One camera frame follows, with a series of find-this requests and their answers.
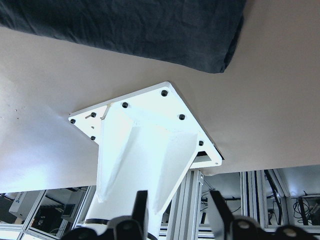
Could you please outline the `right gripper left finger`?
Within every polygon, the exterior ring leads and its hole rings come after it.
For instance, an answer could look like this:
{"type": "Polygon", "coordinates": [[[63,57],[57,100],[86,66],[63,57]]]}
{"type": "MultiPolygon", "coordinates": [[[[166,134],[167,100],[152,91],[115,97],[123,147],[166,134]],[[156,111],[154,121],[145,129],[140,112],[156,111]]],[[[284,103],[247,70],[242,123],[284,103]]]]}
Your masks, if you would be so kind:
{"type": "Polygon", "coordinates": [[[108,222],[107,231],[114,240],[146,240],[148,238],[148,191],[136,193],[131,215],[115,217],[108,222]]]}

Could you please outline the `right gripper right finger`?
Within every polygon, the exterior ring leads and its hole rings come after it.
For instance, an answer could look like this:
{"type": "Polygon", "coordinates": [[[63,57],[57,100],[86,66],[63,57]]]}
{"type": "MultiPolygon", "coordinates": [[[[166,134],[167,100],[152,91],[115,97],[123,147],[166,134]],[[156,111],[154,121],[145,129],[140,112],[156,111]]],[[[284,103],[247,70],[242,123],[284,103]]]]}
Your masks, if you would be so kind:
{"type": "Polygon", "coordinates": [[[208,198],[209,225],[216,240],[258,240],[259,225],[248,216],[234,215],[217,190],[208,198]]]}

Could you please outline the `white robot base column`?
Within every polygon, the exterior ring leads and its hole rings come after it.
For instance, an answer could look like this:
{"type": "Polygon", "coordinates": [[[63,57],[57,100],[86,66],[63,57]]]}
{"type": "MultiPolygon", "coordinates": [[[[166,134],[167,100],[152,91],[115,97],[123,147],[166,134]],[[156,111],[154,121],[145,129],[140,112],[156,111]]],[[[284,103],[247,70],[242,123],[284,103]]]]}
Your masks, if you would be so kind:
{"type": "Polygon", "coordinates": [[[129,216],[137,192],[147,191],[148,233],[157,237],[187,172],[222,164],[168,81],[76,111],[69,121],[98,144],[96,191],[84,220],[98,235],[129,216]]]}

